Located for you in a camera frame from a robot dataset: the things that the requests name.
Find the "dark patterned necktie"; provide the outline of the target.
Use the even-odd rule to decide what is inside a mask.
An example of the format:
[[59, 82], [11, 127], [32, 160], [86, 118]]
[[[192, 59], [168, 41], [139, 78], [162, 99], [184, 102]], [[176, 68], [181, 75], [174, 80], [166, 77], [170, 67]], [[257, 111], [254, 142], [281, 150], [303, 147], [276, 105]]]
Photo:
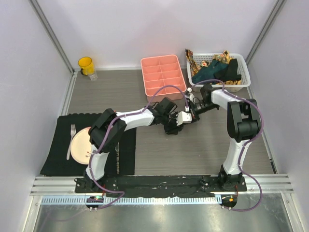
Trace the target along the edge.
[[183, 130], [183, 125], [179, 125], [179, 126], [165, 125], [164, 130], [167, 135], [177, 135], [179, 132]]

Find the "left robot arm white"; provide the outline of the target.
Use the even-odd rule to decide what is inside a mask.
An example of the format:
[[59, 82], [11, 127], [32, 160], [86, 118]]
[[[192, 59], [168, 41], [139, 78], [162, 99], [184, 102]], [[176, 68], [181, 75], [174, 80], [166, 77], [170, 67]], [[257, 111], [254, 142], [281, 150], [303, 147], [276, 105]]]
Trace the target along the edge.
[[105, 110], [89, 129], [91, 155], [84, 172], [86, 187], [93, 193], [102, 189], [105, 166], [110, 153], [121, 141], [126, 131], [138, 127], [161, 124], [166, 134], [178, 134], [183, 129], [183, 122], [178, 119], [179, 113], [173, 109], [177, 105], [165, 97], [154, 105], [147, 105], [137, 111], [115, 112]]

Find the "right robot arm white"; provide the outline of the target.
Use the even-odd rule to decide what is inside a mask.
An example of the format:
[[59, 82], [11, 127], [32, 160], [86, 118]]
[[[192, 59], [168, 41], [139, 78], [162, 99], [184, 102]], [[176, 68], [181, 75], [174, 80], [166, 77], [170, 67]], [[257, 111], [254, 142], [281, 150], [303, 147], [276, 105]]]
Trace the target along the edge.
[[187, 99], [192, 121], [212, 109], [223, 108], [227, 111], [226, 129], [230, 145], [226, 160], [218, 173], [217, 184], [224, 191], [233, 190], [241, 183], [243, 162], [253, 140], [260, 135], [263, 123], [256, 100], [243, 99], [227, 90], [204, 85], [200, 89], [202, 99], [187, 91]]

